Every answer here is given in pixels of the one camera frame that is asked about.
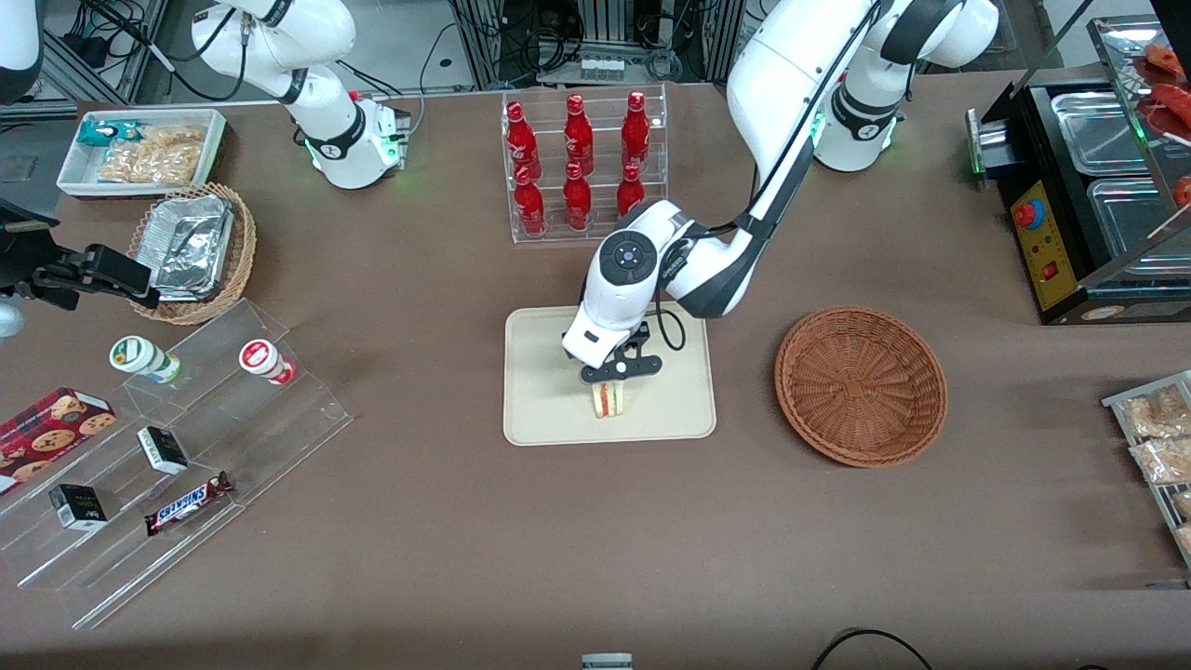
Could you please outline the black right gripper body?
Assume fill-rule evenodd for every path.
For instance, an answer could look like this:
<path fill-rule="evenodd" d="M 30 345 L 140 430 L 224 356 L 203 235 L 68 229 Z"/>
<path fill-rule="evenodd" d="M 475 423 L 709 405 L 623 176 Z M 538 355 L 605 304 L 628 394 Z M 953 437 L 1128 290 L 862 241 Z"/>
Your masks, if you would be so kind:
<path fill-rule="evenodd" d="M 50 228 L 60 224 L 54 218 L 35 215 L 8 200 L 1 200 L 1 288 L 4 296 L 14 294 L 25 300 L 54 301 L 46 289 L 35 284 L 35 273 L 63 258 Z"/>

